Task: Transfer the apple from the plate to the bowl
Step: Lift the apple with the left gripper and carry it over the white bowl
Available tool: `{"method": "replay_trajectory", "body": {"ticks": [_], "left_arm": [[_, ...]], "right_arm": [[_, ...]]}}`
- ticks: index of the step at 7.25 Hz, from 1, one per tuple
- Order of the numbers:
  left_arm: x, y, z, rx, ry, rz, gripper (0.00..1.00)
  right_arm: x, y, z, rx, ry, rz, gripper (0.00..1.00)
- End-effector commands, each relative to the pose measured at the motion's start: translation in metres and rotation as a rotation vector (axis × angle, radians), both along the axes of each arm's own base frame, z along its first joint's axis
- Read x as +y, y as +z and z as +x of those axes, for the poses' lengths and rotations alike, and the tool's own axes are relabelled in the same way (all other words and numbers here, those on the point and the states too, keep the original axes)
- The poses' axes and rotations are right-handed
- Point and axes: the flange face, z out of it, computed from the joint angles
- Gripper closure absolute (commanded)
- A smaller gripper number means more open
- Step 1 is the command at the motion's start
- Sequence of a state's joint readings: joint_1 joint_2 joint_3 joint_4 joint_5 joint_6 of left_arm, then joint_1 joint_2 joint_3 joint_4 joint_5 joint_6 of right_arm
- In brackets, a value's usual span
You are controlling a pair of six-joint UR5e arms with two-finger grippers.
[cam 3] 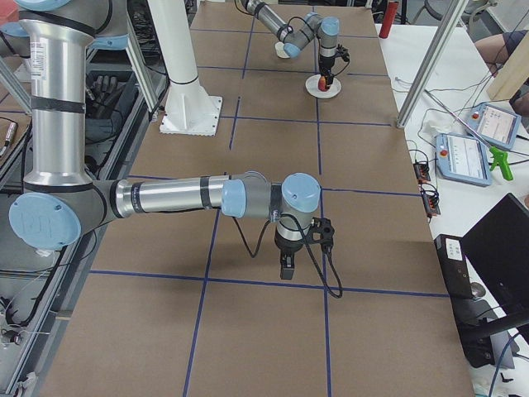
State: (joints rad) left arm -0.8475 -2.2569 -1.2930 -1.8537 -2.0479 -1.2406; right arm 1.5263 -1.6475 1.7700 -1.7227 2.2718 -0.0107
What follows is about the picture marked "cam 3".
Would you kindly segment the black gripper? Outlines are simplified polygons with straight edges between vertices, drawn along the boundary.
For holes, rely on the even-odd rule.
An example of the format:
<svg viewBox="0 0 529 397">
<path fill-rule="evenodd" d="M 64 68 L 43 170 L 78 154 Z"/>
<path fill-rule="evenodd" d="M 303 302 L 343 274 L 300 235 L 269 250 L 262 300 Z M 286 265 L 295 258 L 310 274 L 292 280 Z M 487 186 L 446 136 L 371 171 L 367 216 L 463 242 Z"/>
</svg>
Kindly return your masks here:
<svg viewBox="0 0 529 397">
<path fill-rule="evenodd" d="M 329 89 L 333 84 L 333 74 L 332 68 L 335 65 L 335 56 L 331 55 L 330 57 L 319 55 L 318 56 L 318 68 L 320 74 L 325 74 L 322 76 L 322 87 L 324 89 Z"/>
<path fill-rule="evenodd" d="M 274 242 L 280 250 L 280 279 L 291 280 L 295 271 L 295 253 L 303 248 L 303 242 L 291 241 L 283 237 L 275 237 Z"/>
</svg>

